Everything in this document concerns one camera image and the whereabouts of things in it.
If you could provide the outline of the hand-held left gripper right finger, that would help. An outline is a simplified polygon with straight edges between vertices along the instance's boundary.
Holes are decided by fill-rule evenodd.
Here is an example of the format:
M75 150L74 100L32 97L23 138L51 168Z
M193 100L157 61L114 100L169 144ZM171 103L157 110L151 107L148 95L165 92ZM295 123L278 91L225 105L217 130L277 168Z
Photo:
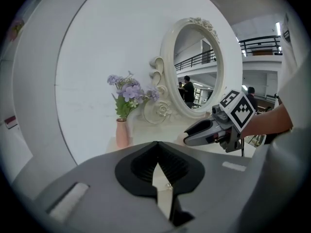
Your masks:
M302 185L302 143L274 141L252 158L158 143L174 175L174 220L162 230L257 233L286 215Z

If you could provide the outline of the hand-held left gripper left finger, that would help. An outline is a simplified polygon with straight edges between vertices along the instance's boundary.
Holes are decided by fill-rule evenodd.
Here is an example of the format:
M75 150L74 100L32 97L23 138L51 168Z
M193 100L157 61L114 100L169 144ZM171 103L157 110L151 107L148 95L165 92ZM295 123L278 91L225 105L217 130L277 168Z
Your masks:
M131 162L157 142L91 158L49 184L36 199L15 188L33 219L50 233L166 233L173 224L157 205L157 189Z

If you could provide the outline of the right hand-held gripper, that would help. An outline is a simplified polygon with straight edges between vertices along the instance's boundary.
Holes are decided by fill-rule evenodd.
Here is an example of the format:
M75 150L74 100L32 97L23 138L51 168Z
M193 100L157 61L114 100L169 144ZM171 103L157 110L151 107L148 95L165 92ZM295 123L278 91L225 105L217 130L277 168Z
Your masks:
M218 142L225 152L243 149L241 133L255 115L255 109L242 91L230 90L212 107L213 119L202 119L184 133L186 145L208 145Z

